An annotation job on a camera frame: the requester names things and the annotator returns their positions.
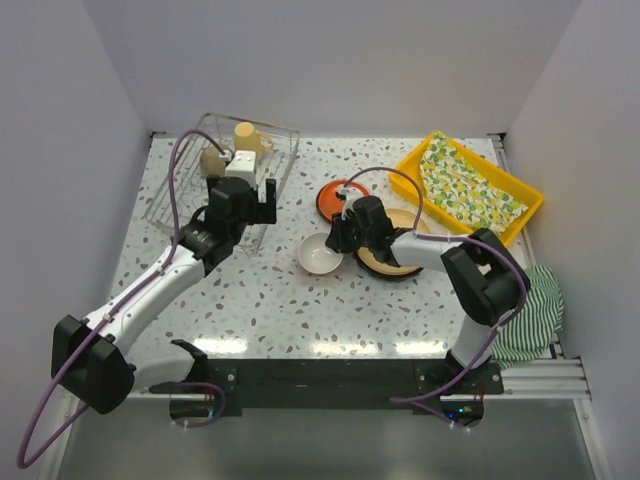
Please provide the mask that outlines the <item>dark brown beige plate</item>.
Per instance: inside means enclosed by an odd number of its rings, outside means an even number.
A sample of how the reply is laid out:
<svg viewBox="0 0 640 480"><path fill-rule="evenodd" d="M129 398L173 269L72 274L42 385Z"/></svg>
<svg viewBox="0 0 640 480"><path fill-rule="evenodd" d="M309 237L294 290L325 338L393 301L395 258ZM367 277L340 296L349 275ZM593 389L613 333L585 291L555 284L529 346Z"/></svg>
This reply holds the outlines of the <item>dark brown beige plate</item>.
<svg viewBox="0 0 640 480"><path fill-rule="evenodd" d="M421 267L395 267L378 261L366 248L353 254L357 264L373 277L388 281L403 280L422 272Z"/></svg>

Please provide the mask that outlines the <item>yellow plate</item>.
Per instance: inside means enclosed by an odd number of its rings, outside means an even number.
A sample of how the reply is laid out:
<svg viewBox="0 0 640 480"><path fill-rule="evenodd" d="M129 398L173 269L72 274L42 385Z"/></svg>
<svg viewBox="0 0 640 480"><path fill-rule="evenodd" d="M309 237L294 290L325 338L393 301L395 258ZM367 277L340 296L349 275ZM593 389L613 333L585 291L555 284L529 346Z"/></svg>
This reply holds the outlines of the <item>yellow plate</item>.
<svg viewBox="0 0 640 480"><path fill-rule="evenodd" d="M388 208L386 215L395 228L411 228L414 226L415 214L409 210Z"/></svg>

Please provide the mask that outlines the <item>orange plate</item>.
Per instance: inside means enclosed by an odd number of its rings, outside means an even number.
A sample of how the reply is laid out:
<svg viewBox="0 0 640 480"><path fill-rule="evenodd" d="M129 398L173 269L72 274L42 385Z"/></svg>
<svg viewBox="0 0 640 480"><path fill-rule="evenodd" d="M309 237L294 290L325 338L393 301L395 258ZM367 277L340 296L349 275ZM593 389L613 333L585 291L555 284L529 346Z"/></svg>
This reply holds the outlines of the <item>orange plate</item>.
<svg viewBox="0 0 640 480"><path fill-rule="evenodd" d="M345 180L329 182L319 190L316 196L316 210L320 217L328 223L332 222L334 214L341 213L343 203L336 197L336 193L345 183Z"/></svg>

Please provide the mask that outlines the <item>orange ceramic bowl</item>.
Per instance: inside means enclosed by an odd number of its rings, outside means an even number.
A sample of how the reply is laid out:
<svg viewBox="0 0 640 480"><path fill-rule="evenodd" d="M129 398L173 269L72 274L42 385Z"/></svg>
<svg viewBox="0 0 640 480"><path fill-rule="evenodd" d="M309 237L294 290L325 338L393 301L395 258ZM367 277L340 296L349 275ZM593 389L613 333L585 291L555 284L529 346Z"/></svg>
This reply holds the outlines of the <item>orange ceramic bowl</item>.
<svg viewBox="0 0 640 480"><path fill-rule="evenodd" d="M328 234L317 232L305 237L299 244L299 265L312 275L326 275L336 270L344 256L325 245Z"/></svg>

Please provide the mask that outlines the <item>beige small plate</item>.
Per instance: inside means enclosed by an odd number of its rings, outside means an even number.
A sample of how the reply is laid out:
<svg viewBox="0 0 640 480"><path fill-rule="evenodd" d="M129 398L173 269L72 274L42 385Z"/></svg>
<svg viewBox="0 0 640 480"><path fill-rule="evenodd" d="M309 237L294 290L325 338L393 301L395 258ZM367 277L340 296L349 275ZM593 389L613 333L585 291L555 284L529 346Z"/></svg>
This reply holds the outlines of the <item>beige small plate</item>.
<svg viewBox="0 0 640 480"><path fill-rule="evenodd" d="M214 146L205 147L199 157L200 174L203 178L210 176L224 176L227 164L231 161L232 153L228 149L220 152Z"/></svg>

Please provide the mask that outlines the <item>yellow ceramic mug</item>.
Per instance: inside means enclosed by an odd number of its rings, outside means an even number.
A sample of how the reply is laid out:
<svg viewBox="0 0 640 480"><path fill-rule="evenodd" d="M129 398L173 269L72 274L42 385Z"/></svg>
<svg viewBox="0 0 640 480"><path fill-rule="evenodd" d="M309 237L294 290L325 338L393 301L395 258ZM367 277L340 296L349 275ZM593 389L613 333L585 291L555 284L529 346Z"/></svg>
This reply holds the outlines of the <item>yellow ceramic mug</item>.
<svg viewBox="0 0 640 480"><path fill-rule="evenodd" d="M258 160L274 148L272 138L251 122L241 122L235 126L233 141L236 150L253 152Z"/></svg>

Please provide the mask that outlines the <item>teal embossed plate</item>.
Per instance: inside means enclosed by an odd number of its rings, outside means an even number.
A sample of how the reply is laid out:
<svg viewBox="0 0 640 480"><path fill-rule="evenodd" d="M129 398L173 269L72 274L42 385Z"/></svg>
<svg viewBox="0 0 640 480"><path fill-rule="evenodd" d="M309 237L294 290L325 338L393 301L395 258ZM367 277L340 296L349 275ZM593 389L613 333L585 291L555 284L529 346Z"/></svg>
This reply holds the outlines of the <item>teal embossed plate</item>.
<svg viewBox="0 0 640 480"><path fill-rule="evenodd" d="M361 270L363 270L364 272L366 272L369 276L371 276L372 278L376 278L379 280L384 280L384 281L388 281L388 282L399 282L399 281L403 281L406 279L410 279L413 277L418 276L421 272L422 272L422 268L417 268L414 269L408 273L405 274L386 274L386 273L381 273L378 272L374 269L372 269L371 267L369 267L368 265L366 265L365 263L363 263L360 260L357 260L357 265L359 266L359 268Z"/></svg>

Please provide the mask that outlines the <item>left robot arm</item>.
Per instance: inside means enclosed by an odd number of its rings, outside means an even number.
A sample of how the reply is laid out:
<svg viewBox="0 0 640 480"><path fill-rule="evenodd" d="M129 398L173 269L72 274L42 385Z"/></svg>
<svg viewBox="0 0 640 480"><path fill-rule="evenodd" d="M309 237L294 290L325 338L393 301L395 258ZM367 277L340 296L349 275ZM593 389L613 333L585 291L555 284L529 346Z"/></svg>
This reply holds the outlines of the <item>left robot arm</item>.
<svg viewBox="0 0 640 480"><path fill-rule="evenodd" d="M275 180L266 180L263 193L238 177L213 176L207 187L207 204L135 282L83 319L67 315L54 328L53 380L100 414L133 390L174 382L196 392L206 383L206 356L188 343L174 360L144 364L128 354L154 319L232 255L246 227L276 222Z"/></svg>

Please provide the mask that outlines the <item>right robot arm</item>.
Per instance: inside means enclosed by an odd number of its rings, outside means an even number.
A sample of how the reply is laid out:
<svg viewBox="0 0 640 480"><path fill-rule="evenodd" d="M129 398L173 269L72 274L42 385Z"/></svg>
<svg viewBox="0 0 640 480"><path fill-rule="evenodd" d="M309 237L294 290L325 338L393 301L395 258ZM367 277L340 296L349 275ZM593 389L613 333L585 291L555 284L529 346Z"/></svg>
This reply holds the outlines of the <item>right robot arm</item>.
<svg viewBox="0 0 640 480"><path fill-rule="evenodd" d="M522 267L487 228L467 236L421 234L394 226L376 196L344 191L337 198L342 211L332 216L328 248L343 254L365 249L385 266L448 276L465 318L446 354L445 379L452 390L469 392L500 330L524 307L530 280Z"/></svg>

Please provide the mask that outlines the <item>yellow plastic tray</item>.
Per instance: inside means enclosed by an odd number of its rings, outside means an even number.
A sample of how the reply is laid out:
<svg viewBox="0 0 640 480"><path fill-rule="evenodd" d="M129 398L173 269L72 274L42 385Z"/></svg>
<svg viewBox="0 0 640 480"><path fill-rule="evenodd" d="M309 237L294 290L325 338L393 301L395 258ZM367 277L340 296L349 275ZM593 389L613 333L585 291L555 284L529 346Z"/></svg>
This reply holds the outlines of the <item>yellow plastic tray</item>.
<svg viewBox="0 0 640 480"><path fill-rule="evenodd" d="M451 232L455 234L470 234L474 231L471 227L467 227L439 209L426 195L420 173L420 160L434 133L435 132L431 133L413 152L395 167L395 171L389 175L391 188L404 200L420 207L424 213L434 218ZM534 213L542 206L544 195L467 146L457 142L453 138L451 139L463 157L468 160L479 173L485 176L493 186L506 191L528 207L528 210L520 215L503 233L496 234L504 244L509 245L513 243L528 221L533 217Z"/></svg>

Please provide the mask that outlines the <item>lemon print cloth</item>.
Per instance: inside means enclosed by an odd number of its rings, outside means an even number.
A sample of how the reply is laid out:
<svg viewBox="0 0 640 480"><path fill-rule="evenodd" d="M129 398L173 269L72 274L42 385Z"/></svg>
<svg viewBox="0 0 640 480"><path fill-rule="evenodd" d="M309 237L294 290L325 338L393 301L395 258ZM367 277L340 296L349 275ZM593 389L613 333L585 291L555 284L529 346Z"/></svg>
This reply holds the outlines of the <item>lemon print cloth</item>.
<svg viewBox="0 0 640 480"><path fill-rule="evenodd" d="M528 207L493 186L466 160L451 138L435 132L420 160L426 195L462 224L503 233Z"/></svg>

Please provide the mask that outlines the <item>green striped cloth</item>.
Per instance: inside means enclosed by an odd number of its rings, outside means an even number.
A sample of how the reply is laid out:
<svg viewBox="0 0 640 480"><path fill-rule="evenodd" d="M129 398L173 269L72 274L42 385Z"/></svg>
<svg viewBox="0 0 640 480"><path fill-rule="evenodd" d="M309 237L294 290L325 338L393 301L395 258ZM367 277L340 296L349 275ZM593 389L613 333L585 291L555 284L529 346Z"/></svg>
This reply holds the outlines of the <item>green striped cloth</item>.
<svg viewBox="0 0 640 480"><path fill-rule="evenodd" d="M501 370L538 359L552 337L563 330L564 298L555 273L543 265L525 273L531 284L526 303L492 346L493 359Z"/></svg>

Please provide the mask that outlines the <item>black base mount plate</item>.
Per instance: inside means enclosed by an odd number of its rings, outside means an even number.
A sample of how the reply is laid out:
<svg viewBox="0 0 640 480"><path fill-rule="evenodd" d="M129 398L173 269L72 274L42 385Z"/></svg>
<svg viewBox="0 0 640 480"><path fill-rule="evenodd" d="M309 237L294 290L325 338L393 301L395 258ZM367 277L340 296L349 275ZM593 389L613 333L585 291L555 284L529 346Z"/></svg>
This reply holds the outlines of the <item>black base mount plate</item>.
<svg viewBox="0 0 640 480"><path fill-rule="evenodd" d="M419 397L423 406L409 405L412 413L439 411L466 426L482 419L485 396L504 391L493 362L430 394L450 378L444 359L208 359L197 361L178 384L163 382L149 391L171 396L174 420L239 416L246 409L387 410L396 408L396 397Z"/></svg>

